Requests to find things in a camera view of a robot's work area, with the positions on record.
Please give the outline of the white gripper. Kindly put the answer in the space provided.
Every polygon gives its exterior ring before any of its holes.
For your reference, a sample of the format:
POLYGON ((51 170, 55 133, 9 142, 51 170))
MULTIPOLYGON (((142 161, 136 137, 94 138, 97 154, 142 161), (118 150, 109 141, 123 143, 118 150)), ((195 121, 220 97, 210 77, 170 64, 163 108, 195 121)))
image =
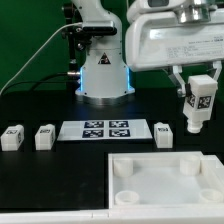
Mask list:
POLYGON ((190 87, 181 76, 180 65, 208 64, 207 74, 215 81, 224 59, 224 13, 211 13, 206 23, 179 24, 174 13, 141 15, 126 32, 126 62, 132 71, 172 66, 168 77, 179 97, 190 87))

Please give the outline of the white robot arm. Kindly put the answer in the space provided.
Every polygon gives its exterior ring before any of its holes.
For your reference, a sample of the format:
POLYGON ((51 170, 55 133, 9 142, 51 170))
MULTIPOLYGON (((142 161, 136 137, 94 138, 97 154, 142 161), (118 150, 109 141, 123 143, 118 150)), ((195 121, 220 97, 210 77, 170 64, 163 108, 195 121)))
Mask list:
POLYGON ((134 93, 129 73, 170 70, 187 94, 184 66, 211 63, 221 73, 224 60, 224 7, 215 0, 135 0, 127 10, 129 27, 103 8, 101 0, 71 0, 81 15, 86 44, 79 98, 111 103, 134 93))

